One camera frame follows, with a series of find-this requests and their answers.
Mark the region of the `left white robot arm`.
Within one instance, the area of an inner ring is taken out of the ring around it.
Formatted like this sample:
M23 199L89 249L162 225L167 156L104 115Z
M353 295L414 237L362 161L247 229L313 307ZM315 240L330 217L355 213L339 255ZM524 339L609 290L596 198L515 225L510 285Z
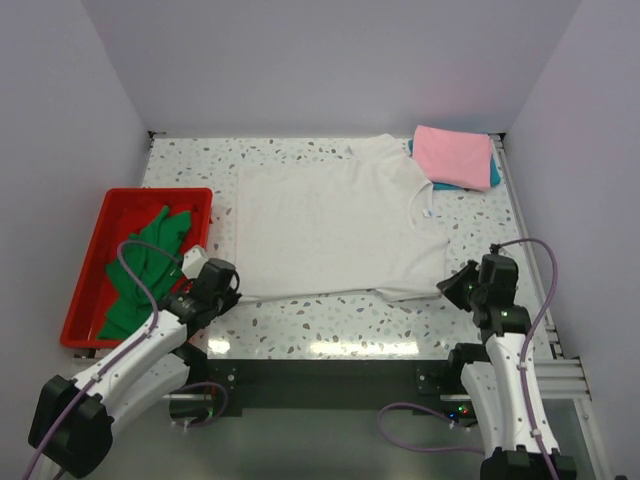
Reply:
M206 355L190 339L238 303L239 275L231 263L209 259L193 266L190 281L156 304L151 317L106 357L43 386L28 435L35 450L29 471L47 457L77 479L87 476L129 423L171 393L204 396L204 410L189 427L224 412L227 389L210 379Z

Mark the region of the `white t shirt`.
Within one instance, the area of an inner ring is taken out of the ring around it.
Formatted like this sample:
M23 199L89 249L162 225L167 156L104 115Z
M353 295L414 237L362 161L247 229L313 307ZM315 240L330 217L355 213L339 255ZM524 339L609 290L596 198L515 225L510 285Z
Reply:
M433 184L385 134L346 158L238 172L235 260L248 301L372 290L435 297L449 240Z

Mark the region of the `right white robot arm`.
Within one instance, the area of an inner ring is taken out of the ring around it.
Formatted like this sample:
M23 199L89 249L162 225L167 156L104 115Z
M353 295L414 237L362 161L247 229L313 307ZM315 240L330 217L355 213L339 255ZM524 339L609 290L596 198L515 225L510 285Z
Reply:
M440 293L471 313L478 344L459 343L445 369L448 386L470 397L483 445L483 479L574 479L544 409L531 346L528 310L516 304L517 263L496 249L438 283Z

